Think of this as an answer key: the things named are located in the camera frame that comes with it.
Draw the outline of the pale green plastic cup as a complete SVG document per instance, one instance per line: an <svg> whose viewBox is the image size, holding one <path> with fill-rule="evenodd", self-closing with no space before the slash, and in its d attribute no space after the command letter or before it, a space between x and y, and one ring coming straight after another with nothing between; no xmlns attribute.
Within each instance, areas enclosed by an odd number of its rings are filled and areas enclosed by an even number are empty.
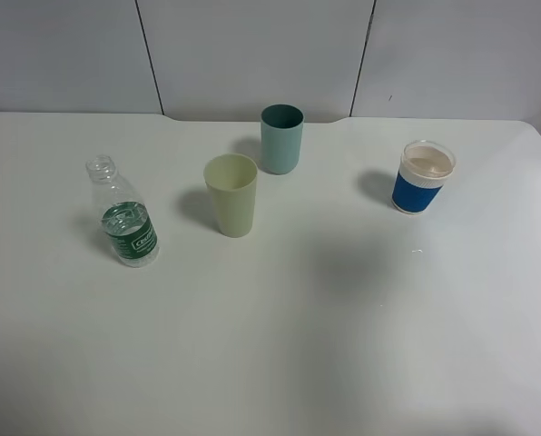
<svg viewBox="0 0 541 436"><path fill-rule="evenodd" d="M223 154L204 167L220 232L231 238L247 235L253 226L258 166L244 154Z"/></svg>

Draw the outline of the clear bottle with green label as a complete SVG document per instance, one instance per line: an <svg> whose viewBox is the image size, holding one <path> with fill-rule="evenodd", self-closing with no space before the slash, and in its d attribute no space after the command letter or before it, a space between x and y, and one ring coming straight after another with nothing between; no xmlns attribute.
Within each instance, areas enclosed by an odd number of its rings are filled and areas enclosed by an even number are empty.
<svg viewBox="0 0 541 436"><path fill-rule="evenodd" d="M133 268L153 262L159 253L158 237L141 195L108 155L95 156L85 168L97 222L119 260Z"/></svg>

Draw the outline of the teal plastic cup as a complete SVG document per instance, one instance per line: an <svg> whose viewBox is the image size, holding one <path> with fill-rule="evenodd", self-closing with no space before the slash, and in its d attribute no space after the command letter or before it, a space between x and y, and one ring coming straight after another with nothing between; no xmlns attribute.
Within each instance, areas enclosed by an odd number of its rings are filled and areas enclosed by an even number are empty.
<svg viewBox="0 0 541 436"><path fill-rule="evenodd" d="M304 121L303 112L289 104L273 104L261 112L261 165L267 173L296 168Z"/></svg>

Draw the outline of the blue sleeved paper cup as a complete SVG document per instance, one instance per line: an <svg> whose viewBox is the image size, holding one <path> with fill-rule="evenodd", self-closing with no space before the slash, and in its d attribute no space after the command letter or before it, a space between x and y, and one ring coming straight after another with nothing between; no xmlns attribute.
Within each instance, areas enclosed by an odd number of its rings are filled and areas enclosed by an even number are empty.
<svg viewBox="0 0 541 436"><path fill-rule="evenodd" d="M407 144L400 156L392 204L403 213L423 213L455 167L455 155L444 145L428 140Z"/></svg>

